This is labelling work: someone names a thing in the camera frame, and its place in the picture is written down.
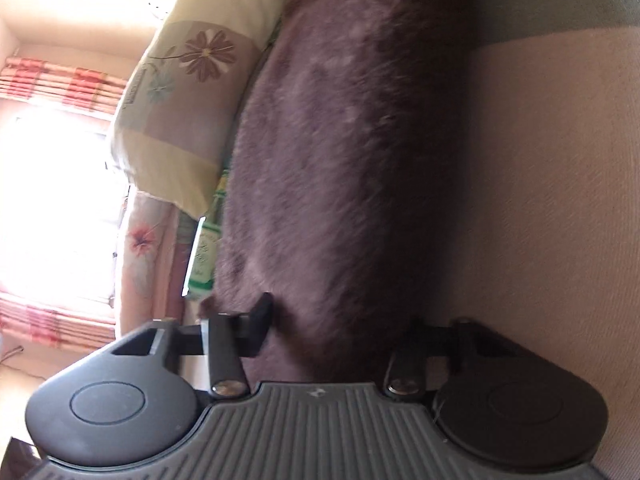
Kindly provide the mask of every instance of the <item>red flower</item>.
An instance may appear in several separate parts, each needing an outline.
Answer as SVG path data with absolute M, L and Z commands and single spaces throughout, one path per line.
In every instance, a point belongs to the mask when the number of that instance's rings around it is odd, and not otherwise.
M 187 74 L 197 72 L 198 81 L 201 83 L 209 77 L 218 79 L 222 75 L 219 63 L 236 62 L 236 56 L 232 53 L 236 46 L 226 38 L 222 30 L 217 31 L 215 35 L 213 30 L 201 30 L 184 46 L 188 52 L 180 56 L 180 66 L 187 68 Z
M 136 256 L 146 254 L 156 241 L 154 229 L 147 224 L 140 224 L 129 231 L 129 248 Z

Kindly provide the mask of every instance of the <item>pillowcase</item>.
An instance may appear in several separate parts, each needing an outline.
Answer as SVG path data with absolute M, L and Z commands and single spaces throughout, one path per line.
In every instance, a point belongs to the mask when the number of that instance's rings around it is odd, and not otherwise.
M 178 0 L 110 134 L 116 167 L 193 218 L 210 205 L 242 92 L 284 0 Z

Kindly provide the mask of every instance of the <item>black gripper pad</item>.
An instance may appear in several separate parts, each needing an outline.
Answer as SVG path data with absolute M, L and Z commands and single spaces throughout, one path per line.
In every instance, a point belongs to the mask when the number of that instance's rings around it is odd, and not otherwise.
M 428 412 L 373 384 L 263 384 L 207 409 L 178 444 L 118 468 L 46 461 L 29 480 L 602 480 L 590 465 L 515 474 L 475 462 Z

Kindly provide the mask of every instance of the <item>window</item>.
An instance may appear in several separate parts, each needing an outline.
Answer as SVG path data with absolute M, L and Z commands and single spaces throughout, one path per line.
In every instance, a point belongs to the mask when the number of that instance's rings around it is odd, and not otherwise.
M 65 117 L 25 115 L 0 132 L 0 286 L 104 308 L 128 185 L 106 169 L 104 134 Z

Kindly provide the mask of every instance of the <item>purple blanket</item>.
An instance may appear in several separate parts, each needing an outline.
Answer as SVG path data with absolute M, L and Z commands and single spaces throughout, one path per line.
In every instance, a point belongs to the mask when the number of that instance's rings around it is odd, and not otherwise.
M 464 139 L 472 0 L 288 0 L 245 108 L 216 287 L 263 291 L 250 381 L 379 381 L 437 293 Z

